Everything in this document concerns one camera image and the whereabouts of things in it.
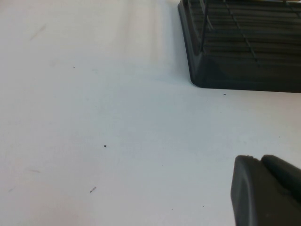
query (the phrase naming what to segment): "ridged black plastic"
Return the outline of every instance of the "ridged black plastic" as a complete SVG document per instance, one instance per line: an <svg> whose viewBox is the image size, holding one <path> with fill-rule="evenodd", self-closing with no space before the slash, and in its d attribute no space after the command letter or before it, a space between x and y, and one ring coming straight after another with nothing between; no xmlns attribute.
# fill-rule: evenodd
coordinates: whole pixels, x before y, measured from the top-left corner
<svg viewBox="0 0 301 226"><path fill-rule="evenodd" d="M178 10L186 46L190 79L193 84L202 88L214 89L301 92L301 76L299 76L301 72L292 67L279 66L278 68L276 65L269 71L268 67L257 65L234 65L230 69L223 70L220 67L221 62L199 52L200 41L198 34L195 33L194 26L196 25L193 24L188 0L181 0ZM274 76L274 71L281 73ZM267 73L269 73L268 79L261 78L261 75Z"/></svg>

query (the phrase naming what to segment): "white table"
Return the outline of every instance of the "white table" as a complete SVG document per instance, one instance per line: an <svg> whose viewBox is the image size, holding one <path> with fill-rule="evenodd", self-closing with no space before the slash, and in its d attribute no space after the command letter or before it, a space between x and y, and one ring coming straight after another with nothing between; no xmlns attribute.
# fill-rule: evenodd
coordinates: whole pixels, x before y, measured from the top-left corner
<svg viewBox="0 0 301 226"><path fill-rule="evenodd" d="M237 155L301 167L301 94L192 85L177 4L0 1L1 226L234 226Z"/></svg>

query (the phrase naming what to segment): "scuff mark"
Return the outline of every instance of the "scuff mark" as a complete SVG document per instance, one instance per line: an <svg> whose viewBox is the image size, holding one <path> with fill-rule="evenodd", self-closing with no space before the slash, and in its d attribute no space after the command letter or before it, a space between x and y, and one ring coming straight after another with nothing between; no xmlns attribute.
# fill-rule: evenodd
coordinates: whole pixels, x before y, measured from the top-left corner
<svg viewBox="0 0 301 226"><path fill-rule="evenodd" d="M34 172L34 173L41 173L41 171L38 171L38 170L36 170L36 169L29 169L28 171Z"/></svg>
<svg viewBox="0 0 301 226"><path fill-rule="evenodd" d="M9 189L8 193L12 192L16 187Z"/></svg>
<svg viewBox="0 0 301 226"><path fill-rule="evenodd" d="M46 29L46 24L44 24L40 29L38 29L38 31L29 39L29 41L32 41L34 38L36 38L45 29Z"/></svg>
<svg viewBox="0 0 301 226"><path fill-rule="evenodd" d="M96 187L94 187L94 188L90 191L90 193L93 192L95 189L96 189Z"/></svg>

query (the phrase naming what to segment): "black plastic object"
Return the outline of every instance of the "black plastic object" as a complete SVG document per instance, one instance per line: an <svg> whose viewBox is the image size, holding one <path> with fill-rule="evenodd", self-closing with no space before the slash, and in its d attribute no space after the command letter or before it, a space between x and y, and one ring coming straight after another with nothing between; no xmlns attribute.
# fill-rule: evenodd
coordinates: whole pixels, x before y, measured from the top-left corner
<svg viewBox="0 0 301 226"><path fill-rule="evenodd" d="M301 92L301 4L181 0L191 81L203 88Z"/></svg>
<svg viewBox="0 0 301 226"><path fill-rule="evenodd" d="M301 170L272 155L235 159L231 199L237 226L301 226Z"/></svg>

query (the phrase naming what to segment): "black plastic tray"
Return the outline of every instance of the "black plastic tray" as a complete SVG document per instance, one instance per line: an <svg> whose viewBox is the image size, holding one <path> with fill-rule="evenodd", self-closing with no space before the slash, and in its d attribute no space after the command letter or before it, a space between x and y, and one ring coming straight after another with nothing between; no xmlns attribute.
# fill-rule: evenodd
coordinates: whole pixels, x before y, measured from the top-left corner
<svg viewBox="0 0 301 226"><path fill-rule="evenodd" d="M178 9L195 85L301 92L301 4L181 0Z"/></svg>

